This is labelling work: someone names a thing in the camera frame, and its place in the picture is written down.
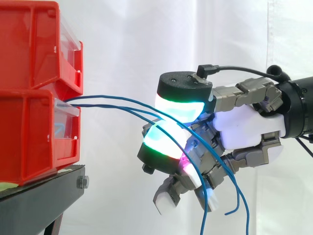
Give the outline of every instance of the white backdrop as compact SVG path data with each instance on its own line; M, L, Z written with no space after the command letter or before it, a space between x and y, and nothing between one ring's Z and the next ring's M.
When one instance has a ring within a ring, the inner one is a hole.
M84 43L85 95L120 95L153 105L162 73L194 71L198 64L264 71L277 63L292 78L313 75L308 0L58 2ZM220 86L249 77L225 71L209 79ZM181 197L172 218L154 207L154 193L167 176L141 169L136 155L143 124L122 111L82 111L80 163L86 164L90 185L65 212L60 235L199 234L203 211L193 192ZM236 174L250 208L251 235L304 235L313 229L313 161L295 140L282 143L285 150L276 162ZM232 183L226 179L215 192L220 208L208 215L205 234L244 234L243 203L224 216L236 206Z

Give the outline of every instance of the robotic hand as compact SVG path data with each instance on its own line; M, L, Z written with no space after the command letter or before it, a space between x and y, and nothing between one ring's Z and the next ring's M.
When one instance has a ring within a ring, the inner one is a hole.
M262 77L247 79L235 86L212 88L206 77L221 70L247 71ZM235 174L240 168L272 162L282 151L280 138L297 138L313 133L313 93L309 92L312 90L313 77L290 81L278 66L271 66L267 73L261 73L241 67L205 65L199 66L197 73L162 74L156 108L186 123L211 145ZM157 148L149 148L155 143L164 147L164 142L158 142L160 134L149 134L154 132L153 127L150 124L143 127L145 139L138 157L144 162L145 172L152 174L157 169L170 174L154 196L157 209L163 214L175 208L180 201L179 195L190 190L195 192L204 208L199 177L181 151L178 151L178 157L173 158L170 147L159 152L155 151ZM175 139L183 135L179 132ZM185 144L186 152L204 178L209 211L214 211L218 202L213 189L223 182L227 174L196 138L191 136L181 143ZM224 154L226 150L232 150L232 153Z

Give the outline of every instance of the led light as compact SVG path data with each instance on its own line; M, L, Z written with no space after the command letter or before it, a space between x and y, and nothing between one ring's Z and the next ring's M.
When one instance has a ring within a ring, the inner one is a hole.
M182 155L181 149L166 134L159 130L156 127L157 125L167 131L183 148L185 147L187 138L184 131L176 123L165 120L156 122L148 131L143 142L148 147L164 155L179 159Z
M166 114L171 115L183 123L193 122L201 114L204 108L203 102L178 103L163 99L156 95L155 107Z

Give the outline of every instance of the blue cable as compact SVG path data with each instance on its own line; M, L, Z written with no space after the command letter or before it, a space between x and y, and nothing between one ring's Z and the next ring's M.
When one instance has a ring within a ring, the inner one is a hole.
M245 208L246 208L246 214L247 214L247 219L246 219L246 235L248 235L249 233L249 221L250 221L250 213L249 213L249 208L248 208L248 204L246 202L245 196L243 195L243 193L241 192L240 188L237 185L236 179L234 174L232 173L232 171L229 169L229 167L222 161L222 159L220 158L220 156L214 151L214 149L207 144L197 133L195 133L194 131L190 130L185 124L181 123L180 121L178 121L177 119L173 118L172 116L150 106L147 105L145 103L142 103L140 101L137 100L133 100L133 99L129 99L129 98L125 98L125 97L121 97L121 96L111 96L111 95L88 95L88 96L80 96L80 97L75 97L72 99L68 99L65 102L69 102L69 101L73 101L73 100L78 100L78 99L90 99L90 98L108 98L108 99L118 99L118 100L125 100L128 102L132 102L135 104L139 104L143 107L149 108L155 112L158 112L172 120L174 120L178 125L180 125L182 128L184 128L185 130L187 130L189 133L191 133L194 137L196 137L204 146L205 148L214 156L214 158L219 162L219 164L223 167L223 169L226 171L227 175L229 176L229 178L231 179L231 181L233 182L234 186L236 187L236 191L237 191L237 207L233 210L230 211L228 213L226 213L226 215L234 213L238 210L239 208L239 200L238 197L239 195L241 196Z
M150 123L151 125L155 125L155 123L145 117L143 117L142 115L139 115L135 112L133 112L130 109L127 109L125 107L120 107L120 106L115 106L115 105L109 105L109 104L72 104L72 106L78 106L78 107L85 107L85 108L89 108L89 107L99 107L99 108L115 108L115 109L120 109L123 111L126 111L128 113L131 113L137 117L139 117L140 119ZM202 188L203 188L203 193L204 193L204 215L203 215L203 219L202 219L202 225L201 225L201 231L200 231L200 235L203 235L204 232L204 226L205 226L205 221L206 221L206 215L208 213L208 198L207 198L207 191L206 191L206 186L205 186L205 182L204 179L201 175L200 170L198 169L197 165L194 163L194 161L191 159L191 157L188 155L188 153L185 151L185 149L168 133L166 132L162 127L160 126L156 126L160 131L162 131L164 134L166 134L180 149L181 151L184 153L184 155L188 158L189 162L193 165L193 167L195 168L201 184L202 184Z

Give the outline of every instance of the red storage bin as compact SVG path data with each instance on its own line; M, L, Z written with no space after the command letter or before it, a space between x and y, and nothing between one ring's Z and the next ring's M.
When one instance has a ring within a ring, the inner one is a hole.
M0 89L83 94L83 44L52 1L0 0Z
M0 182L23 185L79 161L80 109L45 90L0 90Z
M0 0L0 182L79 161L83 44L52 1Z

